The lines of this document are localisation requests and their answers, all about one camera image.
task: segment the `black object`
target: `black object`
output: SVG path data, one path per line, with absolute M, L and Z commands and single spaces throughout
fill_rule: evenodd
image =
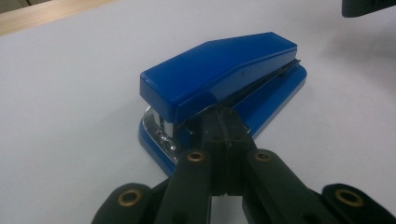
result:
M 396 5 L 396 0 L 343 0 L 344 17 L 359 17 Z
M 256 148 L 231 108 L 208 108 L 191 124 L 195 140 L 173 176 L 154 189 L 139 184 L 116 189 L 93 224 L 209 223 L 211 196 L 222 194 L 243 197 L 249 223 L 396 223 L 358 189 L 336 184 L 319 195 L 307 188 L 274 152 Z

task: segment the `white surface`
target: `white surface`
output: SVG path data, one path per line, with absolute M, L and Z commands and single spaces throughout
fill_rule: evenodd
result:
M 160 183 L 137 140 L 139 74 L 207 40 L 270 31 L 298 44 L 308 78 L 257 145 L 311 189 L 346 183 L 396 214 L 395 10 L 120 0 L 1 36 L 0 223 L 90 223 L 116 187 Z M 212 223 L 247 223 L 240 199 L 216 199 Z

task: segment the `blue stapler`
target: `blue stapler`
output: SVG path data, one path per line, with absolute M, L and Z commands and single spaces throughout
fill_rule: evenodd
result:
M 140 76 L 150 107 L 139 140 L 171 175 L 191 147 L 194 119 L 214 105 L 235 110 L 255 137 L 304 84 L 297 45 L 274 33 L 205 42 Z

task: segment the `screw hole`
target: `screw hole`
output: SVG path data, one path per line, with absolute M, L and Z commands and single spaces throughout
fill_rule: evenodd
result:
M 140 190 L 137 189 L 129 189 L 124 191 L 119 196 L 119 204 L 124 207 L 133 206 L 140 202 L 143 194 Z
M 268 152 L 257 152 L 254 158 L 258 161 L 270 161 L 272 156 Z
M 361 207 L 364 205 L 363 199 L 359 194 L 349 189 L 338 189 L 335 191 L 335 197 L 341 203 L 345 203 L 352 207 Z
M 202 152 L 192 152 L 187 156 L 187 159 L 189 161 L 203 161 L 205 158 L 205 155 Z

